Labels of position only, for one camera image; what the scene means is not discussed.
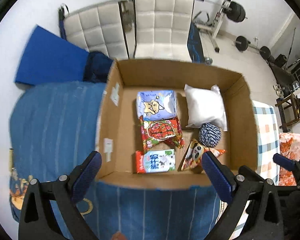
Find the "orange panda chip bag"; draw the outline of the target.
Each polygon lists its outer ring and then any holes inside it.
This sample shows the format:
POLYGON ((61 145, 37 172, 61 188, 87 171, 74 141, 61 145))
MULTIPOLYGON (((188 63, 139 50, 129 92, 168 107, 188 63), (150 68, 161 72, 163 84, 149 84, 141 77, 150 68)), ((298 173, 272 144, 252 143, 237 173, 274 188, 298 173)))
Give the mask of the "orange panda chip bag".
POLYGON ((205 152, 212 152, 218 158, 223 155, 226 150, 219 150, 211 147, 204 146, 198 140, 192 139, 184 155, 181 164, 181 171, 193 170, 202 163, 202 156, 205 152))

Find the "blue white yarn ball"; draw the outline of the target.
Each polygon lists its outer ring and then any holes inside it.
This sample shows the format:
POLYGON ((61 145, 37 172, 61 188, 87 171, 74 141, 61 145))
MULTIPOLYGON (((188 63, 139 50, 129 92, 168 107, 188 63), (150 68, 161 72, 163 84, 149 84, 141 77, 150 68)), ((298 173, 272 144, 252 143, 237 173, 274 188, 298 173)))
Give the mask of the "blue white yarn ball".
POLYGON ((198 141, 200 144, 206 147, 215 147, 218 145, 221 139, 221 130, 219 127, 205 123, 199 129, 198 141))

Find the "white soft pillow pack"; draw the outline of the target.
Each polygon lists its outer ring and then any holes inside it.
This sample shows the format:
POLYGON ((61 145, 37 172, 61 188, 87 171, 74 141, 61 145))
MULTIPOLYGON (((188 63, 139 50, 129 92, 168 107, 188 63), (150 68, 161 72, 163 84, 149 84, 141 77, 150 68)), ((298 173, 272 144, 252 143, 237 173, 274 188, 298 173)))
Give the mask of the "white soft pillow pack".
POLYGON ((224 132, 228 130, 224 101, 217 85, 200 89, 186 84, 184 92, 189 116, 187 127, 200 128, 202 124, 210 123, 224 132))

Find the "red white tissue pack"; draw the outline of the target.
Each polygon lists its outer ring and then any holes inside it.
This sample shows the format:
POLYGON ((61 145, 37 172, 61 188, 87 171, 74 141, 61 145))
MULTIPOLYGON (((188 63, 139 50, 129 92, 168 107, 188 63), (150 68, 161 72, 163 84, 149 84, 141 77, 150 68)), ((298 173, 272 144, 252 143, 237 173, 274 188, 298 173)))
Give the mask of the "red white tissue pack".
POLYGON ((136 172, 144 173, 162 173, 175 170, 175 152, 174 149, 156 150, 143 153, 135 153, 136 172))

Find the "red floral snack bag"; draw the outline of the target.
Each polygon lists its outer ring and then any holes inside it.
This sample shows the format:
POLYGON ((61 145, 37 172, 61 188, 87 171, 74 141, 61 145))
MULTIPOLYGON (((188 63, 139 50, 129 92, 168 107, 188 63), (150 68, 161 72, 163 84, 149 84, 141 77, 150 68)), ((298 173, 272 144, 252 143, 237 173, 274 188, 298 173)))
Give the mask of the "red floral snack bag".
POLYGON ((139 120, 144 153, 147 153, 161 142, 177 148, 185 146, 181 125, 177 116, 159 121, 144 120, 141 116, 139 120))

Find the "blue cartoon tissue pack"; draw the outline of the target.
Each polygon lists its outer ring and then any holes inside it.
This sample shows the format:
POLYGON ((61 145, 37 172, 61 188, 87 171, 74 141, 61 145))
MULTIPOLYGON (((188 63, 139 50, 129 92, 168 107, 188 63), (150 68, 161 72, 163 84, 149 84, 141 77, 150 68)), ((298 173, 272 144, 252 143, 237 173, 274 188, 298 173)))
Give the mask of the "blue cartoon tissue pack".
POLYGON ((136 96, 136 112, 143 120, 160 121, 177 116, 177 101, 173 90, 141 91, 136 96))

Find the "orange white floral cloth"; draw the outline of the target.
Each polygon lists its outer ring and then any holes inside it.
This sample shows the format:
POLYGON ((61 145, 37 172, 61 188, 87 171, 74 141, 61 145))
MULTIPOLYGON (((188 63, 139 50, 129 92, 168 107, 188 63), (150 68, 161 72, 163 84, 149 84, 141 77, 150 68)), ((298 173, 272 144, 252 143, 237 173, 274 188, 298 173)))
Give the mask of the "orange white floral cloth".
MULTIPOLYGON (((288 159, 300 160, 300 134, 280 133, 280 154, 288 159)), ((295 186, 296 182, 292 172, 280 167, 279 173, 280 186, 295 186)))

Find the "plaid checkered blanket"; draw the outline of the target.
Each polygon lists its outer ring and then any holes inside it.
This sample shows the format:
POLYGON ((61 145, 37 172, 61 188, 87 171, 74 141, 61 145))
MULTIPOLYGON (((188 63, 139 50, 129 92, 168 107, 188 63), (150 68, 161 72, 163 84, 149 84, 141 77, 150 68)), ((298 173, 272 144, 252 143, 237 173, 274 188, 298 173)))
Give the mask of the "plaid checkered blanket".
POLYGON ((253 111, 257 128, 257 170, 262 178, 270 178, 279 184, 280 167, 273 162, 273 156, 280 152, 279 128, 273 106, 253 101, 253 111))

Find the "dark wooden chair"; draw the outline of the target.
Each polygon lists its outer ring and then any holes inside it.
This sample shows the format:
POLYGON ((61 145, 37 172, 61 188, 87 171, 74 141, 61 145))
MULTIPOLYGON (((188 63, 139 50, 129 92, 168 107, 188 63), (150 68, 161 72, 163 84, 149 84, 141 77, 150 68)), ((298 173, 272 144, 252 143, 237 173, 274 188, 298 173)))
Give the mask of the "dark wooden chair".
POLYGON ((277 98, 276 105, 279 109, 281 126, 283 133, 290 132, 289 127, 300 122, 300 98, 294 93, 290 93, 289 96, 285 98, 277 98), (290 121, 286 121, 285 110, 292 109, 293 111, 293 119, 290 121))

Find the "blue striped bed cover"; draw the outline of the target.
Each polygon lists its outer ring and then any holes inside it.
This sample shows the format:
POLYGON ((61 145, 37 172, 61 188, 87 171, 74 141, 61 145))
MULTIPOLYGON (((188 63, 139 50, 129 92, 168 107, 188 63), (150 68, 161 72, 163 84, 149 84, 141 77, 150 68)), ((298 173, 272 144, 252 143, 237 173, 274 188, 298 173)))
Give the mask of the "blue striped bed cover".
MULTIPOLYGON (((19 220, 29 182, 69 174, 95 148, 104 83, 47 83, 28 89, 10 118, 10 207, 19 220)), ((99 239, 204 239, 219 215, 213 187, 141 190, 94 181, 77 208, 99 239)))

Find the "large open cardboard box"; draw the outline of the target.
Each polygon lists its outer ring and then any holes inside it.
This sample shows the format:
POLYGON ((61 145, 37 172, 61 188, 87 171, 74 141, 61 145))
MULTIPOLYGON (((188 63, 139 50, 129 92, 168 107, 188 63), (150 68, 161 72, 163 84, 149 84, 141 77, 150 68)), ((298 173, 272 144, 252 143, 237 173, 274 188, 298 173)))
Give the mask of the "large open cardboard box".
POLYGON ((122 60, 111 66, 100 106, 99 180, 141 189, 209 185, 201 168, 180 169, 186 147, 198 135, 188 126, 186 85, 220 88, 228 129, 217 145, 218 159, 232 171, 242 165, 257 169, 257 128, 242 74, 190 62, 122 60))

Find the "chrome dumbbell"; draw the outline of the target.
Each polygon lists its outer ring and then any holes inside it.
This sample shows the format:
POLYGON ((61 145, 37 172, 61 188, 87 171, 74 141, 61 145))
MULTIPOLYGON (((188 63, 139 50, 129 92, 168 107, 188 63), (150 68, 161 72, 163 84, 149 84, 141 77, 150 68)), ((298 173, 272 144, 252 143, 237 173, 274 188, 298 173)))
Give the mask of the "chrome dumbbell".
POLYGON ((205 57, 204 58, 204 63, 207 65, 211 65, 213 63, 213 59, 210 57, 205 57))

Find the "floor barbell with plates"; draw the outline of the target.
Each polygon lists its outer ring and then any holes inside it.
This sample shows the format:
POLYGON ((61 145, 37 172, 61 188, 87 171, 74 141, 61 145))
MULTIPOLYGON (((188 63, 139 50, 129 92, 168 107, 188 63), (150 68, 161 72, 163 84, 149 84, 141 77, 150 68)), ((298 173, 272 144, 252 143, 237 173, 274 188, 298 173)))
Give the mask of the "floor barbell with plates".
POLYGON ((246 51, 248 48, 252 48, 258 51, 264 60, 269 60, 271 57, 271 51, 267 46, 262 46, 261 48, 258 48, 255 45, 251 45, 251 42, 247 40, 244 36, 238 36, 235 39, 235 47, 241 52, 246 51))

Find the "blue weight bench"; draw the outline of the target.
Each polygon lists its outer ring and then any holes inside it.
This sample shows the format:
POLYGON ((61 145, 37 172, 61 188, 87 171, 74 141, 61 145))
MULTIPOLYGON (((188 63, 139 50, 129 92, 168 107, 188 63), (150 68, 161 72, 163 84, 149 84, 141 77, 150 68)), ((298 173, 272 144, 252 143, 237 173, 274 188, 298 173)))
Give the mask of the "blue weight bench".
POLYGON ((202 42, 199 31, 194 23, 190 24, 187 47, 193 63, 204 63, 205 57, 203 53, 202 42))

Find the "blue foam mat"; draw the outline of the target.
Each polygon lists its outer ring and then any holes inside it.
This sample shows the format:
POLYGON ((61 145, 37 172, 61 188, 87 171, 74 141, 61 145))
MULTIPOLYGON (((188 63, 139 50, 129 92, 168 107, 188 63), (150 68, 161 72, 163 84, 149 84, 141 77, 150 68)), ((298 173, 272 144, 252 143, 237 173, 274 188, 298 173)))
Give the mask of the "blue foam mat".
POLYGON ((89 53, 36 26, 21 57, 16 83, 39 85, 82 81, 89 53))

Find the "barbell on rack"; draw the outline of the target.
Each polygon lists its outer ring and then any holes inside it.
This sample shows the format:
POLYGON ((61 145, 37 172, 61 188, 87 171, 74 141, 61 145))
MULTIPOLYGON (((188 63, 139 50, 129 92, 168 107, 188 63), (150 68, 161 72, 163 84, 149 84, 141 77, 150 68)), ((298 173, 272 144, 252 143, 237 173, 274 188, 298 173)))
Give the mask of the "barbell on rack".
POLYGON ((194 1, 207 2, 219 6, 219 9, 213 21, 210 21, 210 16, 208 12, 206 12, 206 16, 207 16, 206 22, 199 20, 198 17, 203 12, 202 10, 192 17, 192 23, 197 27, 199 31, 203 31, 204 33, 207 33, 215 49, 215 52, 219 53, 220 48, 216 42, 216 36, 220 31, 225 16, 232 22, 235 23, 243 22, 245 19, 247 19, 245 9, 241 4, 234 2, 233 0, 223 0, 221 4, 210 0, 194 0, 194 1))

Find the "right white quilted chair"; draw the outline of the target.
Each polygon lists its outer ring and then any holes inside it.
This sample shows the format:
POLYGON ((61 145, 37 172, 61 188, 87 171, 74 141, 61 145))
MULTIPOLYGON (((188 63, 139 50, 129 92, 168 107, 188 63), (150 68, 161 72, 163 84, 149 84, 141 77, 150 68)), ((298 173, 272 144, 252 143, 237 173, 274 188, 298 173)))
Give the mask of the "right white quilted chair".
POLYGON ((191 62, 193 7, 194 0, 134 0, 134 57, 191 62))

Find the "white quilted chair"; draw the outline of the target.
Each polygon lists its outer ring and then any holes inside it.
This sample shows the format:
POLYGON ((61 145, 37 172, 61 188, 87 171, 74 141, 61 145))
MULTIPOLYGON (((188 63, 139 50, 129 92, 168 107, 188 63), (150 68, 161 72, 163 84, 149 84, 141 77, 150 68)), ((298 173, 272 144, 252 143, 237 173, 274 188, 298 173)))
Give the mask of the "white quilted chair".
POLYGON ((134 57, 191 62, 193 7, 194 0, 134 0, 134 57))
POLYGON ((90 53, 100 51, 111 59, 128 59, 122 3, 107 1, 73 12, 61 4, 58 8, 61 38, 90 53))

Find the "left white quilted chair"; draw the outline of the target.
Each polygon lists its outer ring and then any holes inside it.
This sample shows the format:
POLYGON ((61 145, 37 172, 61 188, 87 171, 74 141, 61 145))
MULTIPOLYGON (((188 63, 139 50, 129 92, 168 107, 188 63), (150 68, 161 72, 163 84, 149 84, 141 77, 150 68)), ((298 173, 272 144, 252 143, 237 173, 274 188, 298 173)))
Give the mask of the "left white quilted chair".
POLYGON ((111 59, 128 59, 122 3, 107 1, 73 12, 61 4, 58 8, 61 38, 90 53, 100 51, 111 59))

